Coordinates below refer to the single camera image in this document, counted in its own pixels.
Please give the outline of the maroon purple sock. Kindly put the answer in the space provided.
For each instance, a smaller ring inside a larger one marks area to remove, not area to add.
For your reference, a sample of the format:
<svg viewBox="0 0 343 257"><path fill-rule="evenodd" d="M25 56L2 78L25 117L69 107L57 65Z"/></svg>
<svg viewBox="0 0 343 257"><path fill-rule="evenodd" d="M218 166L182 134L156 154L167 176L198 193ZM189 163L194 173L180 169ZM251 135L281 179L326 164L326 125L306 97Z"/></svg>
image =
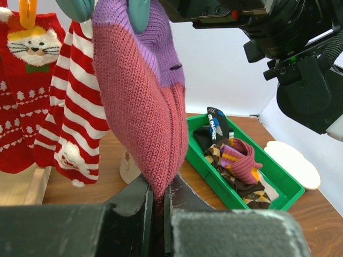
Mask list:
<svg viewBox="0 0 343 257"><path fill-rule="evenodd" d="M245 184L259 182L258 171L263 167L255 161L254 148L239 138L223 139L218 142L220 165Z"/></svg>
<svg viewBox="0 0 343 257"><path fill-rule="evenodd" d="M109 127L151 185L156 204L188 148L185 82L168 17L151 1L140 34L123 25L93 28L93 66Z"/></svg>

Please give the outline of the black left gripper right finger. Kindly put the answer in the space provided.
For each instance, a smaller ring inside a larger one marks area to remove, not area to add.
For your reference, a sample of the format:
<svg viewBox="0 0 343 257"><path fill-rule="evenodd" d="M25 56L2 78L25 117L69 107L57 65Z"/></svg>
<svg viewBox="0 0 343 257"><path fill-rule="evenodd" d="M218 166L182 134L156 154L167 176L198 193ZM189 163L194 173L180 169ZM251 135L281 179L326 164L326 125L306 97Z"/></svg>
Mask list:
<svg viewBox="0 0 343 257"><path fill-rule="evenodd" d="M165 192L165 256L311 256L285 211L216 210L176 175Z"/></svg>

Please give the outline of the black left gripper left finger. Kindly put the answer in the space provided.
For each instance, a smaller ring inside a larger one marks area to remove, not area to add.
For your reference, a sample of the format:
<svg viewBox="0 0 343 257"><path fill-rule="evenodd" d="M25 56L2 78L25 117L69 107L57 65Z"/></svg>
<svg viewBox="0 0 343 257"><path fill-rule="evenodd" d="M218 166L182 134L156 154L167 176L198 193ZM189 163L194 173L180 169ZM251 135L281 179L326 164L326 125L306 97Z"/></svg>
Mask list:
<svg viewBox="0 0 343 257"><path fill-rule="evenodd" d="M152 203L139 176L104 203L1 207L1 256L148 256Z"/></svg>

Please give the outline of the red white striped sock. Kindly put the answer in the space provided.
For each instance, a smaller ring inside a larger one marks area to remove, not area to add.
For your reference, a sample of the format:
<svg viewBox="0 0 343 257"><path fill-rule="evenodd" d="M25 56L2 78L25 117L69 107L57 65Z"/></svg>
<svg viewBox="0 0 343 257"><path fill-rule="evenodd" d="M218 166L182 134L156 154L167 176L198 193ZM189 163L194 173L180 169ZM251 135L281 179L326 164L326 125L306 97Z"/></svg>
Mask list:
<svg viewBox="0 0 343 257"><path fill-rule="evenodd" d="M54 166L75 187L99 177L100 139L109 131L93 70L92 25L73 21L50 85L50 108L34 141L38 166Z"/></svg>

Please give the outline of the black blue logo sock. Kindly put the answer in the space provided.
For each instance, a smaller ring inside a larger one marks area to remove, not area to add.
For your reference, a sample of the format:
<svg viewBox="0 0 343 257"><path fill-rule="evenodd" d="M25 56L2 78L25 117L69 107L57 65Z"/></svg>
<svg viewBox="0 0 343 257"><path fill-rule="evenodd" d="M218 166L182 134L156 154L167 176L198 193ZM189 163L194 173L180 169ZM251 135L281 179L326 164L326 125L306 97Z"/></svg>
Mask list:
<svg viewBox="0 0 343 257"><path fill-rule="evenodd" d="M193 131L193 137L203 153L213 144L234 137L234 130L228 125L225 114L214 107L207 107L208 124Z"/></svg>

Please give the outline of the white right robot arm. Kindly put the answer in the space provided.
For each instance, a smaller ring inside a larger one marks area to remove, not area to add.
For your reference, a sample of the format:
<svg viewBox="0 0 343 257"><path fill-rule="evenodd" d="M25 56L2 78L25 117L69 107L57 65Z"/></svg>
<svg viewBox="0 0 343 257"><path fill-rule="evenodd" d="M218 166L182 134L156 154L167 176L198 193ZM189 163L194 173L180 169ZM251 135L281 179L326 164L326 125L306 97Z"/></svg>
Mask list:
<svg viewBox="0 0 343 257"><path fill-rule="evenodd" d="M290 119L342 140L342 1L162 1L172 22L238 28L249 63L268 58L277 104Z"/></svg>

